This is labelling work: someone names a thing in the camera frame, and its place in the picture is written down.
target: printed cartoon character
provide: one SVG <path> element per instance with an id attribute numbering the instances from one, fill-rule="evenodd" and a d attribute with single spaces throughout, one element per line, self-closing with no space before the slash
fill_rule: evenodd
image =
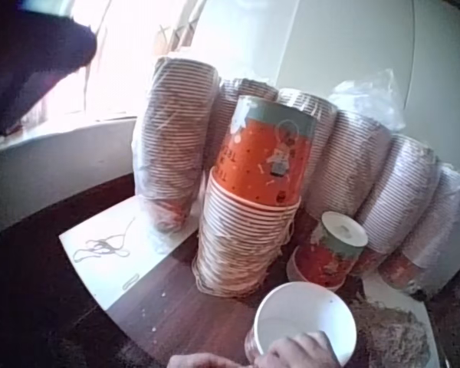
<path id="1" fill-rule="evenodd" d="M 290 157 L 294 156 L 295 140 L 287 133 L 282 142 L 274 148 L 271 157 L 268 157 L 266 163 L 272 163 L 271 175 L 282 178 L 290 170 Z"/>

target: white paper cup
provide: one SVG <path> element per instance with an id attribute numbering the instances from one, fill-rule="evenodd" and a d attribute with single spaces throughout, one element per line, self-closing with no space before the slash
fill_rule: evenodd
<path id="1" fill-rule="evenodd" d="M 351 358 L 357 341 L 353 315 L 332 291 L 307 282 L 276 287 L 259 305 L 251 330 L 245 338 L 249 362 L 267 353 L 283 337 L 323 331 L 329 337 L 341 366 Z"/>

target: dark fabric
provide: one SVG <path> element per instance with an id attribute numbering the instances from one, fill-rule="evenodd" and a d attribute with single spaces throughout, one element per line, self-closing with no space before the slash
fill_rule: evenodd
<path id="1" fill-rule="evenodd" d="M 0 134 L 58 81 L 92 60 L 97 42 L 69 18 L 0 7 Z"/>

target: white paper sheet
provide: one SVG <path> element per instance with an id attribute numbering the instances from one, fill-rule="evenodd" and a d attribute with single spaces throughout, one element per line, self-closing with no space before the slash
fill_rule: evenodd
<path id="1" fill-rule="evenodd" d="M 147 231 L 138 201 L 131 197 L 61 234 L 60 240 L 85 287 L 106 310 L 198 228 L 200 206 L 200 202 L 195 203 L 181 231 L 162 235 Z M 119 251 L 107 255 L 78 251 L 92 248 L 96 243 L 90 240 L 124 232 L 124 246 Z M 108 242 L 120 248 L 123 237 Z"/>

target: cup stack wrapped in plastic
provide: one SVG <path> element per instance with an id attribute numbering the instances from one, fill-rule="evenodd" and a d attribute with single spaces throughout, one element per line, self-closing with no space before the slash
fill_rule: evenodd
<path id="1" fill-rule="evenodd" d="M 133 132 L 136 194 L 151 225 L 182 227 L 199 188 L 216 69 L 179 57 L 161 57 L 146 108 Z"/>
<path id="2" fill-rule="evenodd" d="M 379 267 L 382 278 L 394 288 L 411 290 L 409 283 L 434 268 L 449 250 L 450 235 L 460 220 L 460 171 L 441 166 L 441 176 L 432 201 L 399 251 Z"/>
<path id="3" fill-rule="evenodd" d="M 317 119 L 312 149 L 308 157 L 301 188 L 301 195 L 305 198 L 311 188 L 310 183 L 314 170 L 333 131 L 337 107 L 327 100 L 292 88 L 280 89 L 276 102 L 295 107 Z"/>
<path id="4" fill-rule="evenodd" d="M 353 216 L 382 171 L 391 139 L 376 120 L 340 110 L 304 200 L 307 213 L 315 219 L 326 211 Z"/>
<path id="5" fill-rule="evenodd" d="M 356 214 L 369 243 L 352 274 L 370 273 L 400 246 L 431 202 L 439 176 L 438 157 L 431 148 L 394 136 L 383 172 Z"/>
<path id="6" fill-rule="evenodd" d="M 192 268 L 199 290 L 239 297 L 260 286 L 300 204 L 314 125 L 297 109 L 240 97 L 209 175 Z"/>
<path id="7" fill-rule="evenodd" d="M 207 173 L 215 165 L 216 157 L 220 153 L 228 126 L 237 107 L 238 98 L 245 95 L 274 101 L 278 95 L 278 90 L 264 82 L 245 78 L 222 79 L 220 81 L 209 118 L 208 134 L 206 135 L 203 166 Z"/>

